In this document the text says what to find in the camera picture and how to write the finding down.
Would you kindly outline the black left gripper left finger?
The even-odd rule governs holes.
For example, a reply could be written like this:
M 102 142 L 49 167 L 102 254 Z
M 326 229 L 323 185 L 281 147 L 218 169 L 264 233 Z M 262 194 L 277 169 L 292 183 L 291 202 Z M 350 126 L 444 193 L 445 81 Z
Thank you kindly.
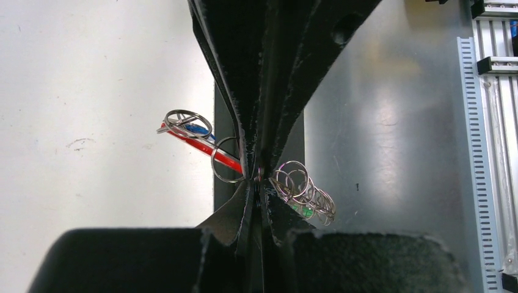
M 252 292 L 255 184 L 195 228 L 79 228 L 52 244 L 30 292 Z

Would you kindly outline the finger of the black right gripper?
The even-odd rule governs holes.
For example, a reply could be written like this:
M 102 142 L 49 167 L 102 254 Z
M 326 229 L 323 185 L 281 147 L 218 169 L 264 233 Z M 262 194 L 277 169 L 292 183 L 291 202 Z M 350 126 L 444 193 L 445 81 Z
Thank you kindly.
M 379 1 L 280 1 L 276 35 L 264 67 L 263 127 L 258 164 L 271 172 L 296 120 Z
M 251 178 L 263 36 L 263 1 L 189 1 L 193 31 L 238 133 L 244 176 Z

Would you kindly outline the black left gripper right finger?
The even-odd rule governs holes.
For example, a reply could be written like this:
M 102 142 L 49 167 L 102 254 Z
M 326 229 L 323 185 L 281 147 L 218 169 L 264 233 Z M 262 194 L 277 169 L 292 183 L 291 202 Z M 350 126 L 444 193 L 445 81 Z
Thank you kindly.
M 261 187 L 266 292 L 464 292 L 453 255 L 415 233 L 316 229 L 265 181 Z

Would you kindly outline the silver key organiser plate with rings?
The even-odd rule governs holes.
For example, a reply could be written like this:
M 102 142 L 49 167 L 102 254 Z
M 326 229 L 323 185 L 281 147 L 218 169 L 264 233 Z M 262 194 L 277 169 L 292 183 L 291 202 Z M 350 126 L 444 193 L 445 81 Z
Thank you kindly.
M 216 142 L 216 140 L 212 142 L 198 134 L 189 132 L 184 128 L 186 124 L 200 125 L 213 133 L 213 127 L 208 119 L 185 109 L 174 109 L 166 113 L 156 133 L 167 133 L 209 156 L 211 168 L 214 169 L 214 156 L 220 148 L 220 144 L 227 141 L 228 138 L 219 142 Z M 239 171 L 243 174 L 241 163 Z M 277 197 L 288 206 L 291 207 L 292 204 L 306 205 L 314 210 L 313 218 L 318 219 L 323 225 L 328 226 L 334 222 L 337 212 L 335 202 L 327 192 L 315 185 L 303 163 L 298 161 L 283 163 L 273 171 L 269 182 L 272 184 Z

